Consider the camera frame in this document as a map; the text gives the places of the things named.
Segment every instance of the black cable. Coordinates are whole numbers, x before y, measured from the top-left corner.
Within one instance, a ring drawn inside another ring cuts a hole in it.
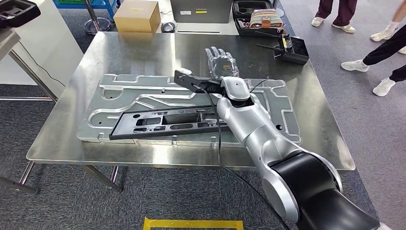
[[[260,81],[256,86],[254,86],[254,88],[252,88],[252,90],[251,91],[249,91],[249,93],[252,93],[252,91],[254,91],[254,89],[257,87],[257,86],[259,86],[259,85],[261,85],[264,81],[266,81],[266,80],[268,80],[269,79],[269,76],[267,76],[267,78],[266,79],[264,79],[264,80],[262,80],[262,81]]]
[[[275,211],[275,209],[272,207],[272,205],[269,203],[269,201],[264,198],[261,193],[259,193],[259,191],[254,188],[248,181],[246,181],[244,178],[242,178],[240,175],[238,175],[236,172],[232,171],[231,169],[225,167],[222,163],[221,163],[221,156],[220,156],[220,149],[221,149],[221,127],[220,127],[220,119],[218,117],[218,113],[216,110],[216,107],[213,103],[212,98],[210,97],[210,95],[207,93],[207,91],[199,86],[195,86],[198,89],[203,90],[203,92],[206,94],[206,96],[209,98],[210,100],[210,104],[212,105],[212,108],[214,110],[214,113],[216,115],[216,120],[217,120],[217,126],[218,126],[218,152],[217,152],[217,156],[218,156],[218,164],[227,172],[229,172],[230,174],[232,174],[233,176],[235,176],[236,178],[238,178],[240,181],[242,181],[244,184],[246,184],[248,187],[250,187],[250,189],[256,194],[258,195],[261,200],[268,206],[268,208],[270,209],[271,213],[274,214],[276,216],[276,218],[278,219],[278,221],[282,224],[282,226],[286,229],[286,230],[290,230],[290,228],[288,227],[288,225],[285,223],[285,221],[282,219],[282,217]]]
[[[46,69],[44,69],[42,66],[40,66],[40,65],[35,61],[35,59],[33,58],[33,56],[31,56],[30,52],[28,52],[28,50],[25,48],[25,46],[24,46],[20,41],[18,41],[18,42],[21,44],[21,46],[25,49],[25,51],[27,52],[27,54],[31,57],[31,59],[35,62],[35,64],[36,64],[39,68],[43,69],[43,70],[48,74],[48,76],[49,76],[51,79],[53,79],[53,80],[59,82],[61,85],[63,85],[64,87],[66,87],[66,86],[65,86],[62,82],[60,82],[58,79],[55,79],[55,78],[51,77],[51,75],[49,74],[49,72],[46,71]]]
[[[164,14],[164,15],[172,15],[172,11],[168,11],[167,13],[164,13],[163,11],[161,11],[160,13]]]

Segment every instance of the stainless steel tabletop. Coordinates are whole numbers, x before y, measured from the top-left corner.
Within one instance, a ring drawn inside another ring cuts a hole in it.
[[[0,60],[18,43],[20,37],[13,30],[0,29]]]
[[[220,47],[237,60],[243,78],[282,79],[286,82],[303,139],[301,146],[327,158],[338,170],[355,165],[333,117],[312,65],[273,59],[273,53],[255,44],[275,45],[270,38],[231,35],[141,34],[99,32],[84,55],[68,87],[27,153],[39,163],[151,166],[169,168],[217,167],[211,151],[178,145],[112,144],[85,142],[76,132],[104,74],[173,76],[184,67],[208,76],[204,48]],[[222,148],[222,161],[234,169],[253,169],[243,148]]]

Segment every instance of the cardboard box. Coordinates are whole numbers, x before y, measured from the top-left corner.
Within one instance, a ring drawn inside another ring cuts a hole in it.
[[[158,2],[125,0],[114,20],[118,32],[155,33],[161,22]]]

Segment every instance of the label on laptop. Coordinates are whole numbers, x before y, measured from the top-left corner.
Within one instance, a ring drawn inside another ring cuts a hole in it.
[[[196,13],[207,13],[206,8],[196,8]]]
[[[192,12],[191,11],[181,11],[180,14],[181,15],[191,15]]]

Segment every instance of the blue shelf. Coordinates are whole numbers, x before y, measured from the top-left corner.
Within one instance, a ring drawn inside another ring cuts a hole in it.
[[[60,4],[58,3],[58,0],[53,1],[58,9],[86,9],[85,4]],[[113,0],[111,5],[109,0],[94,0],[91,5],[93,9],[106,9],[110,15],[111,21],[113,22],[113,8],[116,6],[116,3],[116,0]]]

